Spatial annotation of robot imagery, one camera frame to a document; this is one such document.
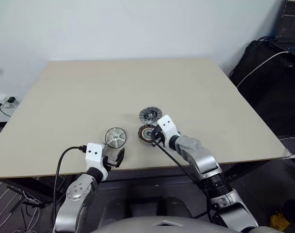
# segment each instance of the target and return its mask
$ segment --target gear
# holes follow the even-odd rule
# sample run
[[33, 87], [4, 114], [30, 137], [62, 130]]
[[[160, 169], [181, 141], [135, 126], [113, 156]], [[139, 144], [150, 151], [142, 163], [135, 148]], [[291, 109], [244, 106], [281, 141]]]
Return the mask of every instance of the gear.
[[146, 143], [152, 143], [152, 131], [154, 128], [152, 125], [141, 126], [138, 131], [139, 138]]
[[142, 109], [139, 118], [145, 125], [157, 125], [157, 121], [162, 118], [162, 111], [157, 107], [147, 107]]

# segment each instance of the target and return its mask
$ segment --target floor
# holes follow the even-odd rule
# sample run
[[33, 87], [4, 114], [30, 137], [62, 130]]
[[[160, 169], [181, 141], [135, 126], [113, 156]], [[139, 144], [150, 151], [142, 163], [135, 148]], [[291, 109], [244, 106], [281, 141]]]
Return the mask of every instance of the floor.
[[[287, 139], [282, 141], [293, 154], [295, 154], [295, 139]], [[226, 170], [231, 165], [222, 165], [222, 169]], [[156, 177], [159, 175], [182, 175], [179, 168], [169, 169], [152, 169], [139, 171], [111, 172], [110, 177]], [[234, 181], [232, 187], [236, 188], [241, 198], [244, 200], [250, 211], [253, 213], [259, 224], [267, 225], [268, 216], [277, 210], [283, 203], [289, 199], [295, 198], [295, 164], [290, 160], [272, 160], [263, 166], [248, 173], [243, 178]], [[7, 190], [6, 185], [0, 185], [0, 196]], [[6, 206], [10, 198], [14, 196], [14, 192], [9, 191], [0, 201], [0, 212]], [[161, 179], [151, 178], [144, 182], [129, 183], [103, 183], [100, 184], [96, 193], [93, 204], [90, 207], [86, 225], [86, 232], [91, 232], [97, 228], [97, 224], [103, 208], [106, 204], [118, 198], [144, 198], [144, 197], [168, 197], [173, 196], [181, 199], [189, 207], [193, 216], [205, 211], [205, 197], [200, 190], [187, 179], [174, 179], [165, 185]], [[12, 213], [8, 221], [0, 228], [0, 233], [10, 233], [14, 230], [23, 231], [24, 222], [22, 218], [23, 211], [25, 221], [30, 221], [31, 217], [26, 216], [25, 209], [20, 206]], [[51, 206], [43, 209], [40, 219], [34, 230], [38, 233], [51, 232], [49, 223]], [[1, 216], [2, 223], [8, 216], [8, 211], [4, 211]], [[295, 233], [295, 225], [291, 225], [285, 231], [286, 233]]]

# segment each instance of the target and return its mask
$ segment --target table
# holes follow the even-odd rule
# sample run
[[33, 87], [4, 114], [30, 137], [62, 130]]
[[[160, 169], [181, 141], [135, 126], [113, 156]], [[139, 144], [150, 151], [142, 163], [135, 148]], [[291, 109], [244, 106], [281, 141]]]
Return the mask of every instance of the table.
[[[139, 112], [168, 114], [179, 132], [198, 138], [219, 163], [281, 157], [284, 146], [209, 58], [50, 62], [0, 134], [0, 178], [53, 175], [61, 153], [104, 143], [108, 129], [127, 133], [119, 169], [175, 166], [139, 142]], [[115, 159], [118, 150], [107, 155]], [[179, 162], [186, 164], [178, 155]], [[85, 171], [69, 151], [60, 174]]]

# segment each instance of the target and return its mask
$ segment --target power adapter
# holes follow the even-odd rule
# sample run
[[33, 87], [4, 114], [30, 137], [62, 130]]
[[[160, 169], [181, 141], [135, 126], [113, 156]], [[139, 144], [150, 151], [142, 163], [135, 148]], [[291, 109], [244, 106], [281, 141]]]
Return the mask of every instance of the power adapter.
[[10, 98], [8, 98], [7, 102], [14, 103], [15, 100], [16, 100], [16, 98], [14, 96], [11, 96]]

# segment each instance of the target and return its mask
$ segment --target metal disc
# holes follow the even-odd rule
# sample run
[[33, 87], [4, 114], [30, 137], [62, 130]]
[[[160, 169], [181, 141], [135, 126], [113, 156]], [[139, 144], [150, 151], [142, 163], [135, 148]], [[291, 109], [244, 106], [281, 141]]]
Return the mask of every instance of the metal disc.
[[147, 107], [142, 109], [139, 118], [145, 125], [157, 125], [157, 121], [162, 118], [163, 113], [157, 107]]
[[154, 128], [152, 125], [141, 126], [138, 131], [139, 138], [146, 143], [152, 143], [152, 132]]
[[111, 148], [120, 148], [126, 142], [126, 133], [119, 127], [111, 128], [105, 134], [105, 143]]

